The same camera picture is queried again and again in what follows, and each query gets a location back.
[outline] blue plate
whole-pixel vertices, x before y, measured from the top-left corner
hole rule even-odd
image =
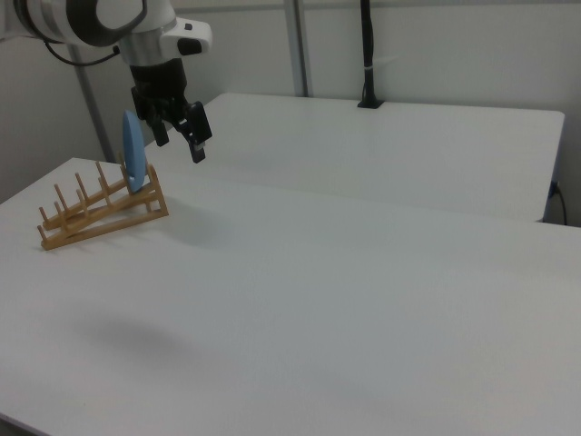
[[[125,168],[129,179],[129,188],[133,193],[142,189],[147,165],[145,160],[145,142],[139,118],[131,111],[123,115],[123,154]]]

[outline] black cable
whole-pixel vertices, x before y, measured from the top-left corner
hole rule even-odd
[[[97,59],[96,61],[81,63],[81,62],[73,62],[73,61],[70,61],[68,59],[63,58],[53,49],[53,47],[51,47],[51,45],[48,41],[44,41],[44,45],[46,45],[46,48],[51,53],[51,55],[53,55],[59,61],[64,62],[67,65],[72,65],[72,66],[93,66],[93,65],[102,64],[103,62],[107,62],[109,59],[113,59],[119,53],[121,53],[119,50],[119,47],[116,45],[115,47],[113,47],[113,52],[111,54],[109,54],[108,56],[103,57],[101,59]]]
[[[559,195],[559,198],[561,199],[561,205],[563,206],[563,224],[568,225],[567,221],[566,221],[565,197],[563,196],[563,193],[561,192],[561,188],[559,188],[558,185],[555,187],[555,193],[557,193]]]

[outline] white table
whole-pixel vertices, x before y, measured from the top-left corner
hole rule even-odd
[[[183,138],[148,147],[160,168],[312,193],[534,222],[544,216],[557,112],[224,94],[192,168]]]
[[[0,413],[54,436],[578,434],[577,229],[153,164],[169,217],[51,253],[36,206],[92,163],[0,205]]]

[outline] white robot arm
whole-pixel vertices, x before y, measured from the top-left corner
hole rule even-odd
[[[47,43],[105,47],[118,44],[130,66],[138,116],[158,145],[169,139],[163,121],[188,141],[192,159],[204,157],[212,137],[203,106],[189,104],[182,57],[206,53],[212,30],[176,17],[169,0],[0,0],[0,41],[28,36]]]

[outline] white wall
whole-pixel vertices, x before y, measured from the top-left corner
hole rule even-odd
[[[305,14],[314,96],[359,99],[359,9]],[[398,57],[376,72],[379,96],[566,114],[556,176],[570,221],[581,225],[581,5],[377,7],[372,14],[376,57]],[[557,206],[550,218],[560,222]]]
[[[74,69],[40,41],[0,44],[0,102],[0,203],[71,157],[103,159]]]
[[[282,9],[182,15],[212,26],[209,54],[184,59],[189,101],[210,102],[225,92],[295,95],[287,24]],[[102,51],[84,51],[84,59]],[[105,129],[115,150],[122,148],[124,109],[133,109],[133,79],[119,58],[88,68]],[[143,128],[148,141],[153,137]]]

